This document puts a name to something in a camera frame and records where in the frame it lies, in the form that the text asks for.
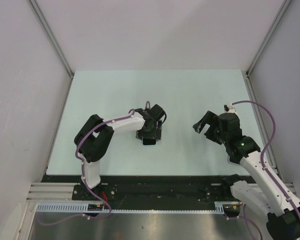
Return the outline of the phone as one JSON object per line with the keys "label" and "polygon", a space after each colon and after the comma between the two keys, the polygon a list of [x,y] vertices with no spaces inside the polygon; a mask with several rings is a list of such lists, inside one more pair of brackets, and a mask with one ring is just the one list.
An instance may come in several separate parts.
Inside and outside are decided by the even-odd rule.
{"label": "phone", "polygon": [[143,138],[142,145],[143,146],[155,146],[157,144],[157,139],[155,138]]}

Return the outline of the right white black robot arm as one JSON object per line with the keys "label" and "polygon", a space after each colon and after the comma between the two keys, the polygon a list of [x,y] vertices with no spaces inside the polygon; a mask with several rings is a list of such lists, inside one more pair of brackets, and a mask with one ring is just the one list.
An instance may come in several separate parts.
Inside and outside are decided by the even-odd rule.
{"label": "right white black robot arm", "polygon": [[193,125],[201,133],[208,125],[205,136],[212,142],[224,145],[232,163],[241,165],[254,179],[260,192],[234,174],[220,188],[221,196],[232,201],[244,202],[260,217],[266,219],[266,228],[274,240],[300,238],[300,199],[288,189],[271,166],[264,161],[258,144],[250,136],[243,135],[236,110],[227,109],[216,115],[211,111]]}

